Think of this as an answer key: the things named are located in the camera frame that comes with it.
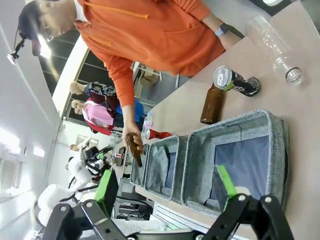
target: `clear plastic bottle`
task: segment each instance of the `clear plastic bottle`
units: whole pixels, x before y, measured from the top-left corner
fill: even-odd
[[[143,137],[146,134],[146,130],[152,127],[152,123],[153,123],[153,114],[151,112],[148,112],[146,118],[144,119],[142,131],[141,131],[141,135]]]
[[[299,57],[267,19],[252,17],[246,23],[245,31],[251,42],[270,59],[276,75],[290,84],[300,84],[304,80]]]

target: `beer bottle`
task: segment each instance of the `beer bottle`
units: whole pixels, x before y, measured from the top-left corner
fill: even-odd
[[[206,94],[200,118],[201,123],[210,125],[219,122],[224,97],[225,92],[213,84]]]
[[[136,160],[136,163],[141,168],[142,167],[142,161],[141,161],[141,151],[137,149],[137,144],[134,141],[134,134],[130,133],[126,136],[126,141],[128,143],[129,150],[133,156],[133,158]]]

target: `air vent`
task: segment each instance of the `air vent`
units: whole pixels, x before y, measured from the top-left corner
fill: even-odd
[[[10,189],[15,184],[17,163],[0,158],[0,190]]]

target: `person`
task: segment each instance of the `person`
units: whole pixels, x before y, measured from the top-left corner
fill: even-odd
[[[87,95],[96,104],[100,104],[107,108],[108,113],[111,116],[117,111],[119,105],[115,87],[97,81],[89,84],[81,84],[77,81],[73,81],[70,83],[70,93]]]
[[[94,103],[91,98],[89,98],[85,103],[81,103],[78,100],[73,100],[71,102],[71,107],[74,109],[76,114],[83,115],[83,118],[88,125],[99,133],[111,135],[111,130],[114,127],[124,127],[124,119],[122,114],[116,112],[113,118],[106,111],[104,106]],[[143,121],[140,121],[138,125],[140,129],[142,129]]]
[[[241,39],[202,0],[34,0],[21,11],[18,30],[32,40],[32,53],[39,56],[43,39],[60,36],[73,25],[114,82],[124,144],[128,134],[135,134],[140,150],[132,61],[174,76],[194,76]]]
[[[115,112],[123,114],[117,98],[116,89],[111,85],[106,85],[98,81],[84,85],[77,81],[73,81],[70,83],[70,93],[76,95],[87,95],[96,104],[106,107],[108,113],[113,118],[115,117]],[[139,122],[143,115],[144,106],[138,99],[134,98],[134,120]]]
[[[78,152],[79,158],[85,160],[88,157],[88,153],[95,154],[98,149],[96,146],[90,145],[90,137],[87,137],[83,142],[80,142],[78,145],[71,144],[70,150]]]

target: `table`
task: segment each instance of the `table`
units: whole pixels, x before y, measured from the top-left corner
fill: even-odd
[[[309,15],[297,1],[271,19],[283,38],[300,54],[307,78],[299,87],[273,75],[266,57],[246,37],[200,73],[152,109],[153,129],[185,136],[204,125],[200,116],[213,74],[220,65],[227,65],[243,77],[255,76],[261,92],[246,97],[236,91],[226,94],[222,119],[228,119],[258,108],[271,111],[289,125],[289,184],[285,213],[297,240],[316,240],[320,236],[320,38]],[[167,202],[141,187],[136,192],[180,214],[212,225],[214,218],[194,212],[175,202]],[[255,239],[250,227],[241,226],[239,236]]]

